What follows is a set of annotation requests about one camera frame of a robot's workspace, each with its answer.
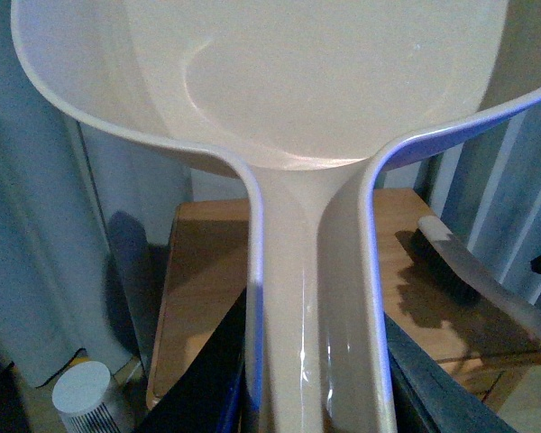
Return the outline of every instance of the black bristles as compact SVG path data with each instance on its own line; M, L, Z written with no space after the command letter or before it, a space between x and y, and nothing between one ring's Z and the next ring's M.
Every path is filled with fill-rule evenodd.
M420 230L411 237L411 247L416 255L425 260L433 278L452 300L465 307L477 305L481 294L453 272Z

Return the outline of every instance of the brush handle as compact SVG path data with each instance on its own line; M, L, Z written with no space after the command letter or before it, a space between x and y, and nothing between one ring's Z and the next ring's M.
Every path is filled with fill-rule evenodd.
M453 272L495 307L541 340L541 310L501 286L436 216L423 216L418 227Z

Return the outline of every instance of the white dustpan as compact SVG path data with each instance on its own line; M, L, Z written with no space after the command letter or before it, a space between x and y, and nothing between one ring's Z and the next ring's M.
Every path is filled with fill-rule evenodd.
M14 44L69 115L244 181L252 431L394 431L374 180L541 99L541 2L269 3L14 0Z

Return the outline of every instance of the brush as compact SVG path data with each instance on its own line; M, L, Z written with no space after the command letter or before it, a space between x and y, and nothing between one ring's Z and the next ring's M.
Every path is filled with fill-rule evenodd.
M423 216L411 238L441 287L457 303L472 307L481 297L541 340L541 310L501 286L436 216Z

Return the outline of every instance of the white cylinder lid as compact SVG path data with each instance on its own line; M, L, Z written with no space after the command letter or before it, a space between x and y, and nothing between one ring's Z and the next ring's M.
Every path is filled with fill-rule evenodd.
M52 403L66 414L92 410L104 397L110 380L110 371L98 361L75 365L56 382Z

